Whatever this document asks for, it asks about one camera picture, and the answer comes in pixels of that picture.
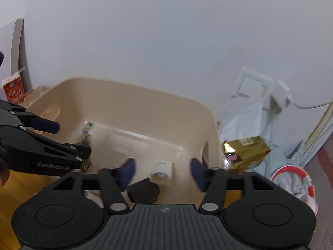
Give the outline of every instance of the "yellow wooden surface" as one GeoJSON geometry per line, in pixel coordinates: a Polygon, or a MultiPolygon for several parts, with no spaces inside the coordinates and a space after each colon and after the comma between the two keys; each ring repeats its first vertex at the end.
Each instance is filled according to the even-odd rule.
{"type": "Polygon", "coordinates": [[[0,250],[20,248],[11,227],[12,215],[22,203],[50,183],[51,180],[47,176],[10,171],[6,185],[0,187],[0,250]]]}

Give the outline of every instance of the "maroon stripe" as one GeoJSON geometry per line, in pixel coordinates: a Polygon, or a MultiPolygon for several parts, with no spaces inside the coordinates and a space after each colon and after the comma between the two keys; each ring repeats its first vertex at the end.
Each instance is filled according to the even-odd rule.
{"type": "Polygon", "coordinates": [[[319,163],[321,165],[321,168],[326,173],[328,180],[333,188],[333,165],[331,163],[331,159],[327,155],[324,147],[321,147],[317,153],[319,163]]]}

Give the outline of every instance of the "person's finger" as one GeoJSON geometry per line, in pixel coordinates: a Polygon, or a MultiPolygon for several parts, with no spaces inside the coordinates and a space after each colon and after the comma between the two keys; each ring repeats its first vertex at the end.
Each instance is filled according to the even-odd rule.
{"type": "Polygon", "coordinates": [[[7,168],[0,168],[0,186],[4,186],[9,179],[10,171],[7,168]]]}

